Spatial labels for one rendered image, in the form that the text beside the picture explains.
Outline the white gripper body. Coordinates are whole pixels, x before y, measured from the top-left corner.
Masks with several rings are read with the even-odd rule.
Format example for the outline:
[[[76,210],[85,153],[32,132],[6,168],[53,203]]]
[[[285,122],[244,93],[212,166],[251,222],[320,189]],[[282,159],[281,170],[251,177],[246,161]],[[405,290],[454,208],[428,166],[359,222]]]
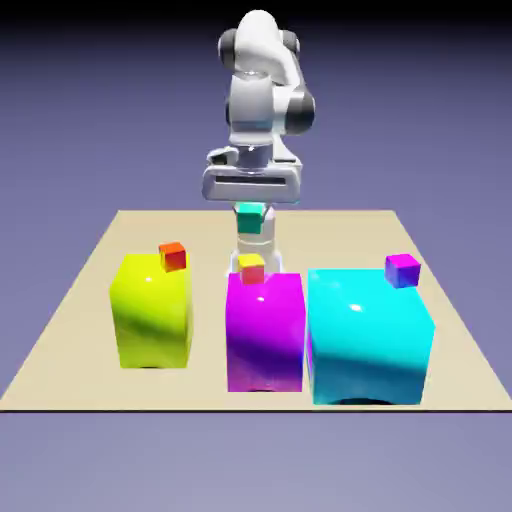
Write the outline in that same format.
[[[210,201],[296,203],[301,171],[300,161],[270,161],[253,168],[210,165],[203,173],[202,194]]]

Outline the large yellow box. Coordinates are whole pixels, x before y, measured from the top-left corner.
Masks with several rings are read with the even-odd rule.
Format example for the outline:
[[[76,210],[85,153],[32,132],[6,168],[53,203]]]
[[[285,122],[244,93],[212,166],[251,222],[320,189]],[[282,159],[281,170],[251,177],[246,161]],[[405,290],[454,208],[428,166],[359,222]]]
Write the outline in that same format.
[[[120,366],[185,368],[193,337],[191,268],[157,254],[124,256],[109,289]]]

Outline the large magenta box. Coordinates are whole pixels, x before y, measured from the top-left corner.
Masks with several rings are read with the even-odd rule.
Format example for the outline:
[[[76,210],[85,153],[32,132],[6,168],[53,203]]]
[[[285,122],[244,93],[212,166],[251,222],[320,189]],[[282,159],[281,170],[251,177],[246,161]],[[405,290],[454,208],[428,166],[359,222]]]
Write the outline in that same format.
[[[227,389],[300,392],[306,310],[301,275],[274,273],[245,285],[228,278],[225,306]]]

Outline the large cyan box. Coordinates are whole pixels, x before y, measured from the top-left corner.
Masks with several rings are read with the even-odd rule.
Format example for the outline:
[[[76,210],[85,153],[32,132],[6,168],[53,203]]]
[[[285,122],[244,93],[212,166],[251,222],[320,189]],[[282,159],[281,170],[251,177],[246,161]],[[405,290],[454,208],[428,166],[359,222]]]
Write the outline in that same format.
[[[435,324],[414,287],[377,268],[307,274],[307,361],[313,403],[421,402]]]

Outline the small orange cube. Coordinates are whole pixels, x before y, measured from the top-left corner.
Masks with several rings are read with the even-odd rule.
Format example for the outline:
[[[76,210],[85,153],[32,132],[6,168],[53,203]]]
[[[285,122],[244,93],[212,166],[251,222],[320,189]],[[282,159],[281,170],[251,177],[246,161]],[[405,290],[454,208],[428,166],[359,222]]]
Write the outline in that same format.
[[[161,266],[166,273],[187,267],[187,253],[179,241],[160,244],[158,249]]]

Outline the small teal cube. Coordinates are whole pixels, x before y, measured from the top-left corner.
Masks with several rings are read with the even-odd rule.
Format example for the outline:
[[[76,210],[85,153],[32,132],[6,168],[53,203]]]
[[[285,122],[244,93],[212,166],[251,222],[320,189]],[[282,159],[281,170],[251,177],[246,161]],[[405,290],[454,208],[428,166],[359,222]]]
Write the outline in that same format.
[[[239,234],[260,234],[264,220],[265,204],[237,202],[234,207]]]

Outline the small yellow cube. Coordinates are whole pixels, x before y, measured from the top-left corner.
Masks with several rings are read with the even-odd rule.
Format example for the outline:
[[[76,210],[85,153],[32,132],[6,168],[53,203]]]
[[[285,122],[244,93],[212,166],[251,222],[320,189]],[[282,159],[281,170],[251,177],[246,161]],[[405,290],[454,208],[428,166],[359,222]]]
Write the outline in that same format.
[[[265,261],[257,253],[239,254],[237,270],[244,285],[260,284],[265,280]]]

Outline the small purple cube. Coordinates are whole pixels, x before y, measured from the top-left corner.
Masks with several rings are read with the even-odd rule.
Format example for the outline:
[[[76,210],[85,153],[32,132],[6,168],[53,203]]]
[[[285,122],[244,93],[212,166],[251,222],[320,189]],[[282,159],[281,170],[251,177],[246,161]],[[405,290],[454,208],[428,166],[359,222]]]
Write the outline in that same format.
[[[385,278],[394,288],[417,287],[421,263],[411,254],[393,254],[385,259]]]

